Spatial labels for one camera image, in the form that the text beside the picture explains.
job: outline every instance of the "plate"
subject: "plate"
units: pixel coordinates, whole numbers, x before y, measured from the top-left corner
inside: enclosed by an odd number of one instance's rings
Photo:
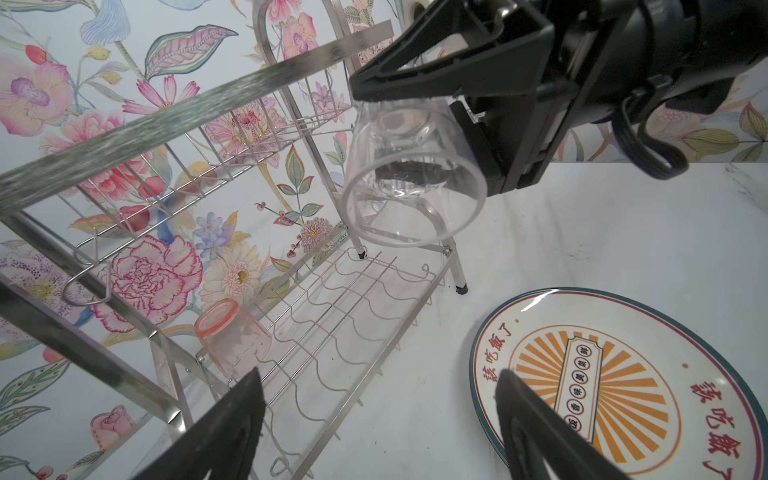
[[[746,383],[696,334],[641,303],[551,288],[488,316],[472,344],[469,381],[505,462],[495,388],[507,368],[629,475],[768,477],[768,423]]]

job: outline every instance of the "transparent cup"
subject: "transparent cup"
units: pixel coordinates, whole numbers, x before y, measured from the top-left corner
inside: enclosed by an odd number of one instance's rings
[[[349,228],[373,243],[418,247],[467,227],[485,178],[441,98],[363,103],[341,200]]]
[[[248,310],[226,298],[203,312],[194,332],[219,370],[237,380],[261,363],[272,337]]]

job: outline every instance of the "metal dish rack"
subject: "metal dish rack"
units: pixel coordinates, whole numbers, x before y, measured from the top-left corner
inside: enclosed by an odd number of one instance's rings
[[[332,65],[342,62],[345,72],[356,70],[358,53],[390,38],[392,27],[386,22],[352,34],[338,0],[323,4],[338,40],[277,63],[265,33],[269,2],[256,0],[253,24],[268,68],[0,176],[0,220],[70,276],[62,292],[65,301],[79,306],[106,304],[149,339],[157,381],[0,275],[2,316],[66,357],[62,361],[80,366],[167,423],[171,440],[194,421],[185,388],[202,380],[216,401],[227,393],[227,381],[208,368],[204,350],[189,353],[111,292],[111,259],[249,169],[266,167],[270,155],[296,141],[306,145],[337,207],[338,192],[312,134],[346,108],[334,101],[332,110],[303,114],[290,85],[301,84],[311,94],[310,75],[325,72],[330,83],[327,68]],[[278,106],[290,119],[287,125],[271,120],[269,110]],[[244,114],[259,121],[244,126]],[[217,139],[207,129],[207,123],[217,118],[237,127],[247,140],[245,148],[220,153],[221,145],[216,146]],[[172,168],[182,181],[170,185],[163,180],[162,188],[148,182],[150,177],[163,178],[154,155],[172,158]],[[131,185],[139,207],[119,208],[91,180],[108,170]],[[74,190],[80,195],[72,196]],[[30,213],[60,208],[62,202],[87,225],[84,230],[90,233],[84,238],[62,233],[63,227],[43,224]],[[82,213],[89,204],[101,211],[99,221]],[[351,247],[345,247],[347,240]],[[313,462],[354,404],[362,405],[362,391],[381,373],[392,350],[399,348],[400,338],[415,324],[435,289],[445,284],[447,271],[452,271],[457,288],[466,285],[452,238],[422,249],[399,250],[405,261],[390,251],[369,252],[340,223],[324,245],[296,261],[247,306],[273,338],[259,366],[267,414],[252,478],[313,478]],[[403,264],[422,268],[409,272],[398,266]],[[136,429],[146,423],[139,422]],[[113,451],[79,478],[93,472]]]

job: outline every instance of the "blue shell-like petal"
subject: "blue shell-like petal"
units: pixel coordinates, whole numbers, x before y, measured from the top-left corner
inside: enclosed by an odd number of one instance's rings
[[[102,0],[96,18],[80,27],[80,38],[88,45],[107,45],[125,40],[131,34],[131,24],[121,0]]]
[[[208,0],[160,0],[160,3],[164,3],[177,10],[194,10],[207,1]]]

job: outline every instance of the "yellow bud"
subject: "yellow bud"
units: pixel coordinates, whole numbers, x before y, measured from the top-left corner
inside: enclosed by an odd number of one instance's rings
[[[88,49],[88,56],[94,60],[106,60],[109,57],[109,50],[101,45],[94,45]]]
[[[120,80],[123,78],[118,74],[116,71],[106,71],[103,74],[99,75],[99,77],[102,77],[104,80],[107,81],[110,85],[116,85],[120,83]]]

